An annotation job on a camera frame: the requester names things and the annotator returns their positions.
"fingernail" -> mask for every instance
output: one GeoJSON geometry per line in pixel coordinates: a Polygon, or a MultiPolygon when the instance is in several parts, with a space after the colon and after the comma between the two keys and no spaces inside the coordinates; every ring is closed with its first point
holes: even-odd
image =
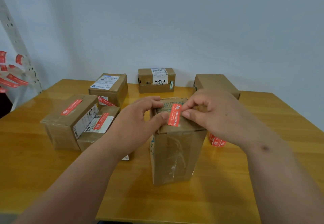
{"type": "Polygon", "coordinates": [[[161,116],[164,120],[168,120],[169,119],[169,114],[167,112],[163,112],[161,113],[161,116]]]}
{"type": "Polygon", "coordinates": [[[183,111],[182,112],[182,116],[185,117],[185,118],[189,118],[190,117],[190,111],[183,111]]]}

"skin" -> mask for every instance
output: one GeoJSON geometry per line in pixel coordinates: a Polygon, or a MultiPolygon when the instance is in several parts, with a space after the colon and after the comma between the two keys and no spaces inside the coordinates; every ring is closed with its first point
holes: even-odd
{"type": "MultiPolygon", "coordinates": [[[[163,106],[159,100],[159,96],[150,96],[124,108],[107,133],[85,150],[14,223],[91,223],[117,163],[166,124],[168,113],[144,121],[145,111],[163,106]]],[[[185,118],[246,153],[263,223],[324,220],[323,195],[300,167],[288,144],[232,95],[199,90],[182,106],[182,111],[185,118]],[[206,112],[193,109],[197,105],[205,105],[206,112]]]]}

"table top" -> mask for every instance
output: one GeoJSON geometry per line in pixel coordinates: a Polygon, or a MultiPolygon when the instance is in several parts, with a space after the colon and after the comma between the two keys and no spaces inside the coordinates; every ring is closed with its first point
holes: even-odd
{"type": "MultiPolygon", "coordinates": [[[[21,213],[78,157],[55,151],[39,123],[63,99],[87,94],[93,81],[63,79],[0,119],[0,212],[21,213]]],[[[140,97],[128,84],[123,107],[140,97]]],[[[162,98],[189,97],[192,88],[175,87],[162,98]]],[[[272,93],[242,91],[240,102],[287,140],[324,190],[324,133],[272,93]]],[[[259,223],[247,159],[237,146],[215,148],[205,140],[190,181],[152,184],[148,142],[119,162],[97,219],[142,223],[259,223]]]]}

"person's left hand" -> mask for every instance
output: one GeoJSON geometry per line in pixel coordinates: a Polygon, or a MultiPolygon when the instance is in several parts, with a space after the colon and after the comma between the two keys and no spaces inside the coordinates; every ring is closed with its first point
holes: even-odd
{"type": "Polygon", "coordinates": [[[162,107],[160,96],[148,96],[135,101],[122,109],[102,139],[107,138],[105,143],[111,146],[120,159],[127,156],[167,123],[167,112],[158,113],[151,120],[144,121],[144,112],[162,107]]]}

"dark object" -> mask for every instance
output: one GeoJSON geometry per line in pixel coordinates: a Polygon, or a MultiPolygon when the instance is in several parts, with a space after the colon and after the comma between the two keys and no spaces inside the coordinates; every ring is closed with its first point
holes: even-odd
{"type": "Polygon", "coordinates": [[[0,118],[11,111],[12,103],[5,93],[0,93],[0,118]]]}

